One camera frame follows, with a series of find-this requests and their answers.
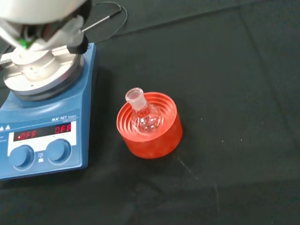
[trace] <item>white plastic housing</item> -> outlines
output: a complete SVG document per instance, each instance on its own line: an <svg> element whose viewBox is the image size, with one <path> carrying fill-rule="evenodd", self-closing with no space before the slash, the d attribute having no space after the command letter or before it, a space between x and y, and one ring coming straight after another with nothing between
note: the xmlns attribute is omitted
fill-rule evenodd
<svg viewBox="0 0 300 225"><path fill-rule="evenodd" d="M74 12L86 0L0 0L0 18L22 24L51 23Z"/></svg>

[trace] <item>red plastic flask stand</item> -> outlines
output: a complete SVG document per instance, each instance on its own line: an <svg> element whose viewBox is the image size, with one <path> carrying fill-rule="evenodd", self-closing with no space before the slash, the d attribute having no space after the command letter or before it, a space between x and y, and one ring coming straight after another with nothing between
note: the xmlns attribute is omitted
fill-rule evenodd
<svg viewBox="0 0 300 225"><path fill-rule="evenodd" d="M141 134L132 123L133 109L127 102L119 111L117 128L129 150L141 158L158 158L173 151L182 138L182 126L176 104L165 94L144 93L149 104L155 105L163 117L162 124L149 134Z"/></svg>

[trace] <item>silver metal plate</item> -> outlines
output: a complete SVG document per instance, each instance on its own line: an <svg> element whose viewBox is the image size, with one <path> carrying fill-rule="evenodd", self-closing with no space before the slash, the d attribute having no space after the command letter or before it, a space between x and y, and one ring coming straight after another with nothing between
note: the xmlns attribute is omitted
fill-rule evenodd
<svg viewBox="0 0 300 225"><path fill-rule="evenodd" d="M65 81L73 82L74 78L77 78L82 71L84 59L82 55L70 54L67 48L58 48L52 50L53 59L48 56L48 61L45 60L46 54L40 54L40 57L35 57L34 60L26 59L26 63L22 63L22 57L18 51L14 51L2 56L0 60L1 66L5 69L4 82L6 86L11 89L18 96L35 96L35 100L40 100L39 94L47 96L49 98L52 94L55 94L56 86L62 90L62 83ZM38 79L34 79L34 73L41 76Z"/></svg>

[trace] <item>blue hotplate body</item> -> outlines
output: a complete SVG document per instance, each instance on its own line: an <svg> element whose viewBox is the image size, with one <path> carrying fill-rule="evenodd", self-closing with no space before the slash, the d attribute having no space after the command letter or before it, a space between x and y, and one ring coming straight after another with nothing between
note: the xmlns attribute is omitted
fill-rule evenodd
<svg viewBox="0 0 300 225"><path fill-rule="evenodd" d="M87 166L95 53L90 44L82 75L56 97L31 102L10 92L0 108L0 180Z"/></svg>

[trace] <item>dark work surface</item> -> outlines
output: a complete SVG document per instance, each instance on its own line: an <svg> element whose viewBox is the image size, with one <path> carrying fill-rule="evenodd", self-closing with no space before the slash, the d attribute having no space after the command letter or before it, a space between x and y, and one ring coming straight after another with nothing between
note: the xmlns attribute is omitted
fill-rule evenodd
<svg viewBox="0 0 300 225"><path fill-rule="evenodd" d="M88 168L0 182L1 224L300 224L300 1L120 4L127 25L97 46ZM88 24L109 10L96 7ZM184 136L166 157L135 157L116 129L136 86L177 104Z"/></svg>

